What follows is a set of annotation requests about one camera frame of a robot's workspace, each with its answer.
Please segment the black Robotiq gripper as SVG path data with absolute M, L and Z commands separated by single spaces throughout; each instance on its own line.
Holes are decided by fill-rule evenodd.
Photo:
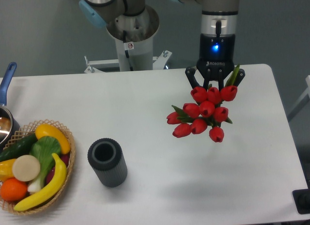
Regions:
M 191 88 L 203 87 L 208 89 L 207 72 L 211 71 L 209 80 L 218 80 L 218 72 L 222 71 L 222 78 L 226 78 L 231 72 L 232 74 L 226 81 L 219 81 L 219 90 L 226 86 L 239 86 L 245 77 L 245 71 L 239 67 L 234 69 L 233 53 L 234 53 L 235 35 L 211 36 L 200 35 L 200 52 L 196 68 L 187 67 L 185 75 L 191 85 Z M 204 78 L 203 86 L 201 86 L 196 78 L 195 73 L 199 71 Z

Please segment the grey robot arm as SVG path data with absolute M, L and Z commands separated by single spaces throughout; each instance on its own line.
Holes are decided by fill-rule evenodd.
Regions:
M 203 86 L 217 81 L 219 88 L 238 86 L 245 73 L 233 63 L 239 0 L 171 0 L 201 5 L 199 59 L 186 70 L 192 87 L 198 86 L 195 72 L 204 78 Z M 86 18 L 98 28 L 106 28 L 115 40 L 121 71 L 151 70 L 153 38 L 159 29 L 157 12 L 145 0 L 80 0 Z

